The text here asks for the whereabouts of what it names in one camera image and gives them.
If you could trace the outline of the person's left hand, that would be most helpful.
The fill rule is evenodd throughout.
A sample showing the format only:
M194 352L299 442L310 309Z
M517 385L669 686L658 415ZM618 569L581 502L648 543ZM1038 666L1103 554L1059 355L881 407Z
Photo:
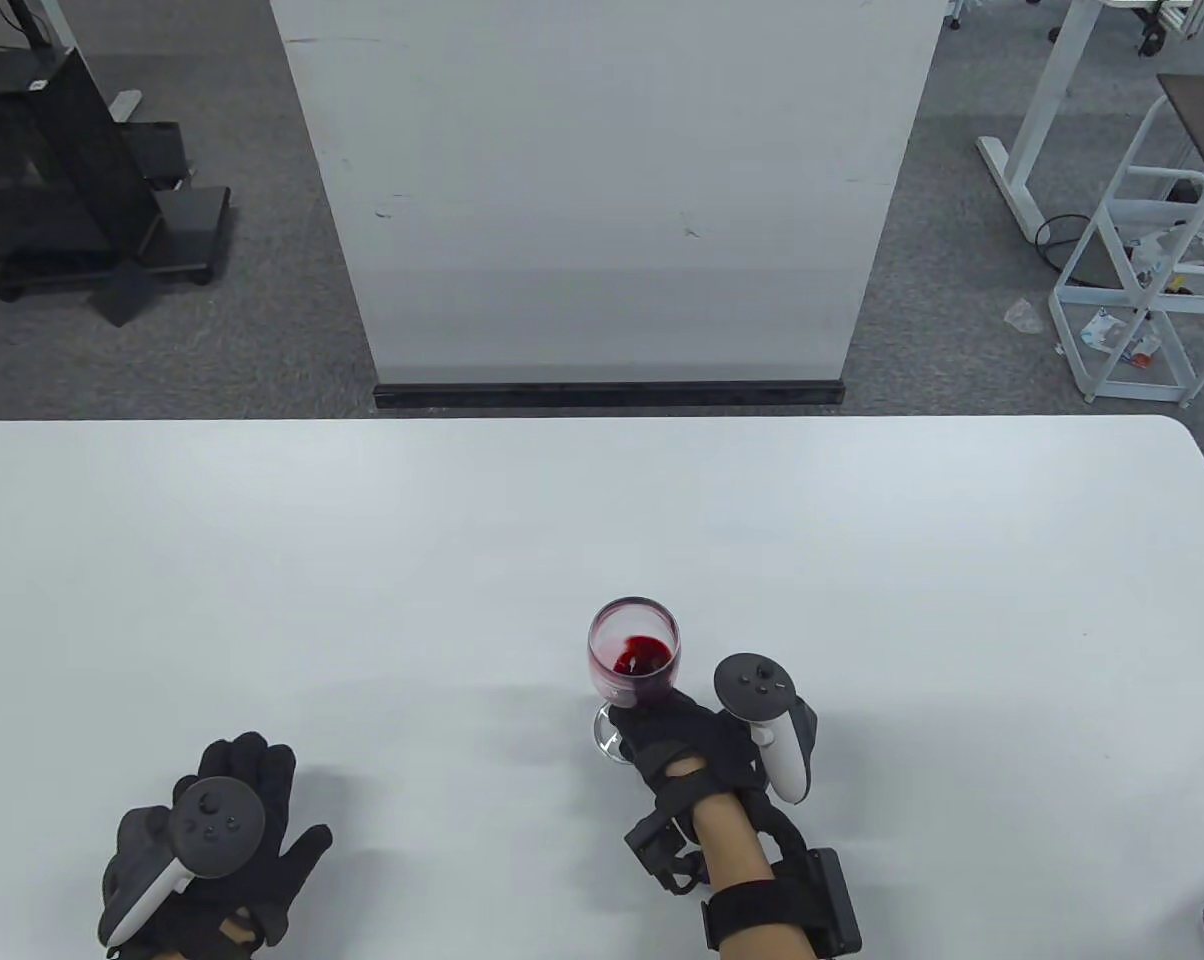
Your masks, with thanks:
M250 959L334 844L326 824L285 846L296 756L256 732L206 746L166 805L128 809L102 877L110 959Z

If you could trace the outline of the person's right hand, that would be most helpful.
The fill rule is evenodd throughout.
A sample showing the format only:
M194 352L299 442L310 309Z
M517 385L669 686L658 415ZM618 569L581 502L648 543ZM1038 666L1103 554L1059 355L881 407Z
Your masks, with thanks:
M610 705L622 753L651 788L656 809L687 817L708 797L733 795L745 809L768 805L759 748L746 724L671 691L635 707Z

